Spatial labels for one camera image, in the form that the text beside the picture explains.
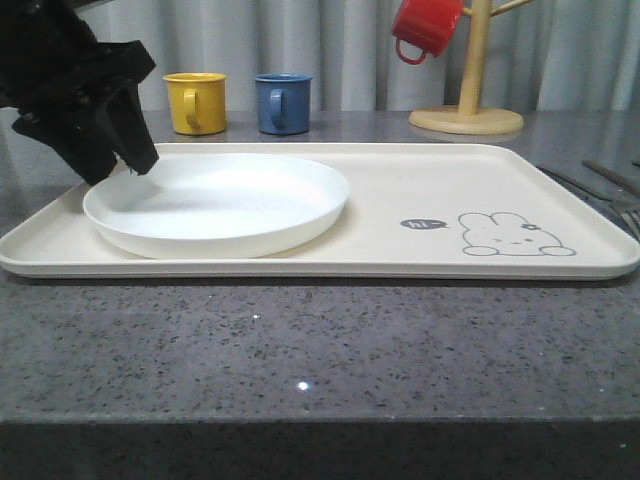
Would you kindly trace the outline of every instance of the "curtain fold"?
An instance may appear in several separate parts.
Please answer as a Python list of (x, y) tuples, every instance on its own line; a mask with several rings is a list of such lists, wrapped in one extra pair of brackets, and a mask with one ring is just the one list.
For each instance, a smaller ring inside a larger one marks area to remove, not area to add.
[[(253, 76), (272, 71), (313, 75), (313, 110), (456, 104), (469, 19), (440, 57), (411, 66), (391, 36), (400, 4), (112, 0), (81, 16), (101, 41), (139, 39), (149, 50), (157, 68), (140, 88), (145, 109), (166, 108), (162, 76), (177, 71), (227, 74), (229, 110), (255, 109)], [(522, 113), (640, 106), (640, 0), (536, 0), (493, 17), (487, 48), (484, 105)]]

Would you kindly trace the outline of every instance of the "knife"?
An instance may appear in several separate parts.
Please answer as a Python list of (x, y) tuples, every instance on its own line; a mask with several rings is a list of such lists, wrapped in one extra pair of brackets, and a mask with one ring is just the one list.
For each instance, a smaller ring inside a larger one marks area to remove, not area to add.
[(623, 187), (625, 190), (627, 190), (629, 193), (634, 194), (636, 197), (640, 197), (640, 185), (638, 185), (636, 182), (633, 182), (632, 180), (624, 177), (617, 172), (614, 172), (607, 167), (600, 165), (599, 163), (592, 162), (591, 160), (584, 160), (582, 164), (585, 167), (590, 168), (594, 172), (602, 175), (607, 180), (615, 183), (616, 185), (619, 185), (620, 187)]

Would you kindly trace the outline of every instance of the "white tray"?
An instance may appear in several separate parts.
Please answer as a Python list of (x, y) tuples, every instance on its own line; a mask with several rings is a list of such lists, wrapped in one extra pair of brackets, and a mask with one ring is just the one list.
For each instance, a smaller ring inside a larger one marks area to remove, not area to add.
[(160, 144), (162, 153), (277, 153), (349, 180), (336, 224), (258, 259), (153, 260), (109, 244), (77, 186), (0, 239), (0, 264), (30, 277), (347, 276), (613, 278), (640, 246), (510, 150), (448, 144)]

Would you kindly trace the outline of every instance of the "white plate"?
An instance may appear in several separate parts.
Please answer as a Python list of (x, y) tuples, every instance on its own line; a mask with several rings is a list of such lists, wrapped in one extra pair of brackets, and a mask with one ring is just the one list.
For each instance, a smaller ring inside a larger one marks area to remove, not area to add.
[(161, 155), (144, 176), (120, 172), (83, 208), (123, 250), (150, 258), (253, 258), (327, 230), (349, 195), (321, 163), (256, 153)]

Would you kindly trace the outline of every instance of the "fork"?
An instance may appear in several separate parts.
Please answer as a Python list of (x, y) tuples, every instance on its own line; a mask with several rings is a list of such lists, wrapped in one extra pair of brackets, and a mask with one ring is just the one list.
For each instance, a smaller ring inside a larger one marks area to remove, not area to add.
[(598, 192), (595, 189), (588, 187), (587, 185), (565, 175), (564, 173), (556, 172), (546, 167), (538, 166), (538, 170), (540, 170), (543, 173), (546, 173), (549, 177), (553, 178), (554, 180), (560, 180), (560, 181), (566, 182), (569, 185), (573, 185), (574, 187), (591, 195), (592, 197), (597, 198), (598, 200), (607, 202), (609, 206), (613, 209), (613, 211), (618, 214), (618, 216), (622, 219), (622, 221), (633, 232), (633, 235), (636, 237), (636, 239), (640, 241), (640, 202), (628, 202), (625, 200), (618, 200), (618, 199), (612, 198), (609, 195)]

